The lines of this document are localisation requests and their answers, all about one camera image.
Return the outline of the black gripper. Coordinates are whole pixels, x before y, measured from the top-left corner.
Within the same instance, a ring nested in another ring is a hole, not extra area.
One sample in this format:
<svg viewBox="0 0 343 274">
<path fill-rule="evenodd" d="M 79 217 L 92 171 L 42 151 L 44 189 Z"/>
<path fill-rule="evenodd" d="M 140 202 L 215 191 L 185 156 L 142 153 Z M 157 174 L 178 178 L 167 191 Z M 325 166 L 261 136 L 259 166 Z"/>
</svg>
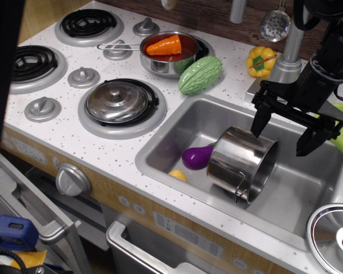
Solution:
<svg viewBox="0 0 343 274">
<path fill-rule="evenodd" d="M 293 83 L 263 80 L 252 100 L 257 109 L 252 134 L 259 137 L 272 113 L 276 113 L 307 127 L 297 142 L 296 156 L 309 155 L 330 137 L 331 132 L 323 128 L 331 122 L 334 132 L 343 127 L 343 112 L 327 101 L 342 83 L 343 73 L 334 74 L 320 66 L 319 61 L 309 61 Z"/>
</svg>

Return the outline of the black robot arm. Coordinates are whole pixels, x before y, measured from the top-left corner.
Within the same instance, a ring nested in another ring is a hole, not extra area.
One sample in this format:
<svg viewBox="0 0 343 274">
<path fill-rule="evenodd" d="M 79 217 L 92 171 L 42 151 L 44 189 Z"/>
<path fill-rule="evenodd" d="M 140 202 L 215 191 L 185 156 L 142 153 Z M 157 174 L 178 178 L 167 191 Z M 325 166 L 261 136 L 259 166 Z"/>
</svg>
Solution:
<svg viewBox="0 0 343 274">
<path fill-rule="evenodd" d="M 297 142 L 296 155 L 307 156 L 343 128 L 343 112 L 328 98 L 343 84 L 343 1 L 294 1 L 294 27 L 310 31 L 327 21 L 321 48 L 316 50 L 292 83 L 262 80 L 252 103 L 256 114 L 251 131 L 259 137 L 276 113 L 306 127 Z"/>
</svg>

